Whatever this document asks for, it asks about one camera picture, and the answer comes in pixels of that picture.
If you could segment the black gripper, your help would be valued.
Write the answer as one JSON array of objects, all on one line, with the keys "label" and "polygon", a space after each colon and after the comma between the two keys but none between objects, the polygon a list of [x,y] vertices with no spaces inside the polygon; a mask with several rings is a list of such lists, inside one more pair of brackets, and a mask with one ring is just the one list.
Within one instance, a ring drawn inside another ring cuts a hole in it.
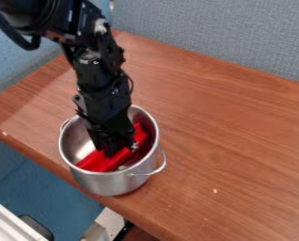
[{"label": "black gripper", "polygon": [[128,76],[121,70],[109,72],[98,55],[81,54],[73,60],[78,98],[77,113],[85,120],[94,147],[113,157],[121,149],[139,147],[135,127],[127,112],[131,106]]}]

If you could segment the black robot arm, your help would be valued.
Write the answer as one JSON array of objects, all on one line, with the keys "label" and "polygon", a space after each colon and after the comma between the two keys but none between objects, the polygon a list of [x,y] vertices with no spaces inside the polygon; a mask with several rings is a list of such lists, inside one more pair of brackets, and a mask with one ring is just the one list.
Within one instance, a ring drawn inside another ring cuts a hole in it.
[{"label": "black robot arm", "polygon": [[139,144],[128,118],[129,76],[121,69],[124,49],[110,24],[89,0],[0,0],[0,29],[25,50],[44,38],[56,42],[74,69],[76,114],[96,148],[106,156]]}]

